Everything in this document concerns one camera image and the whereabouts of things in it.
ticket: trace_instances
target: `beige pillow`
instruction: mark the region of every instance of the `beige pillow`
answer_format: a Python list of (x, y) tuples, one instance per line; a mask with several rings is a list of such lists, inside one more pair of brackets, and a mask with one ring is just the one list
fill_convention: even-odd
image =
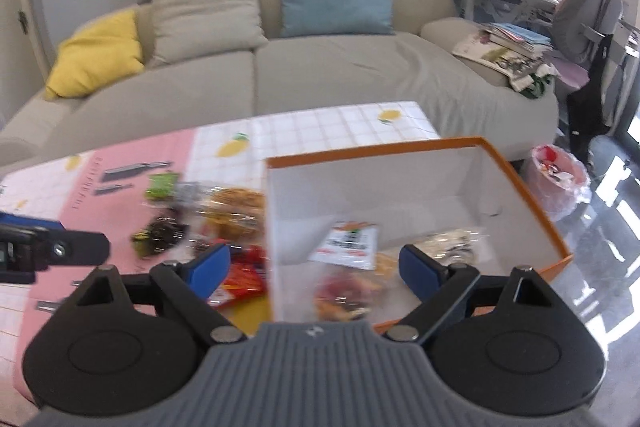
[(258, 0), (153, 0), (152, 10), (151, 68), (267, 43)]

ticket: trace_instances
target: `desk leg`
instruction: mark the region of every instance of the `desk leg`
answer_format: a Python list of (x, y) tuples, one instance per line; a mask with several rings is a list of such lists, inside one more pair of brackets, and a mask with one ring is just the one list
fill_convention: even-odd
[(474, 9), (476, 8), (476, 0), (462, 0), (462, 18), (468, 21), (474, 19)]

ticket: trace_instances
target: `gray ribbed gripper base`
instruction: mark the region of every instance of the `gray ribbed gripper base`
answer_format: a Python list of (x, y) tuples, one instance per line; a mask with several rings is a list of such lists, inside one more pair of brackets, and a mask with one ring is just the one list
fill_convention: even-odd
[(444, 385), (419, 346), (364, 322), (263, 325), (250, 341), (211, 349), (154, 407), (103, 419), (44, 409), (28, 426), (604, 427), (587, 408), (544, 418), (482, 409)]

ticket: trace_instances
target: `lemon print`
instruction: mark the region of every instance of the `lemon print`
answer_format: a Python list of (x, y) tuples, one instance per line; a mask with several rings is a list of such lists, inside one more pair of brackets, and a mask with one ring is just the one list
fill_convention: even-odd
[(66, 160), (66, 166), (65, 166), (66, 171), (67, 172), (75, 171), (80, 166), (81, 161), (82, 161), (82, 157), (77, 154), (74, 156), (69, 156), (69, 158)]
[(401, 116), (402, 113), (397, 109), (390, 109), (381, 112), (380, 115), (378, 115), (378, 120), (380, 120), (382, 123), (390, 125), (394, 120), (397, 120)]
[(241, 152), (244, 152), (249, 147), (249, 137), (246, 134), (238, 133), (234, 136), (234, 139), (225, 143), (220, 149), (218, 149), (218, 158), (231, 158)]

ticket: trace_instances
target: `yellow pillow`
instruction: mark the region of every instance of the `yellow pillow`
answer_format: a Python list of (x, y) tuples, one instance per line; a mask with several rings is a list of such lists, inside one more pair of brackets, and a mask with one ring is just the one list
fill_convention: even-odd
[(142, 73), (135, 10), (104, 17), (60, 44), (45, 98), (81, 98)]

